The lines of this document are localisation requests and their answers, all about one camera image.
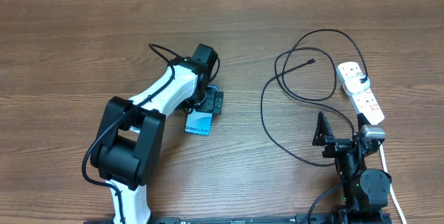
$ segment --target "wood grain surface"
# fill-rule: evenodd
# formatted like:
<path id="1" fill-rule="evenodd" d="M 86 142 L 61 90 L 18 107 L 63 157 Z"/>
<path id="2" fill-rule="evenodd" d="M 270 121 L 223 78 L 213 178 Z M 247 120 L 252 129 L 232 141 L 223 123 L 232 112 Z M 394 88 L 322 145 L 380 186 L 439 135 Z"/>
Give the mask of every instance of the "wood grain surface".
<path id="1" fill-rule="evenodd" d="M 145 90 L 165 71 L 148 43 L 191 55 L 197 44 L 221 58 L 214 81 L 225 92 L 209 137 L 186 135 L 185 115 L 168 118 L 160 166 L 149 183 L 155 216 L 290 216 L 305 213 L 338 183 L 333 167 L 292 158 L 265 135 L 259 99 L 275 57 L 305 33 L 351 35 L 382 106 L 393 188 L 409 223 L 444 216 L 444 0 L 0 0 L 0 223 L 81 223 L 113 214 L 109 189 L 88 184 L 80 163 L 107 101 Z M 336 64 L 359 61 L 346 38 L 319 33 L 302 42 Z M 310 51 L 289 61 L 316 64 L 287 76 L 303 96 L 327 95 L 333 71 Z M 339 87 L 326 101 L 355 121 Z M 292 101 L 273 83 L 265 122 L 289 150 L 313 162 L 320 110 Z M 347 123 L 327 112 L 334 134 Z M 379 155 L 367 157 L 381 168 Z M 97 170 L 88 168 L 98 178 Z M 315 212 L 341 203 L 341 192 Z M 400 223 L 391 199 L 385 212 Z"/>

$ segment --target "power plug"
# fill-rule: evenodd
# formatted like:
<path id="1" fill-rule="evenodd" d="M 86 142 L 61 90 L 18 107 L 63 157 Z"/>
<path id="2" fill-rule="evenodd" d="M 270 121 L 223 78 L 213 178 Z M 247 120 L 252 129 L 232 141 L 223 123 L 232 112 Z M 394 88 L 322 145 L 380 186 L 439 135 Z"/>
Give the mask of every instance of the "power plug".
<path id="1" fill-rule="evenodd" d="M 384 120 L 384 114 L 370 89 L 370 79 L 361 83 L 361 79 L 365 78 L 365 75 L 363 75 L 359 64 L 344 62 L 338 65 L 336 73 L 356 114 L 364 113 L 372 125 L 381 123 Z"/>

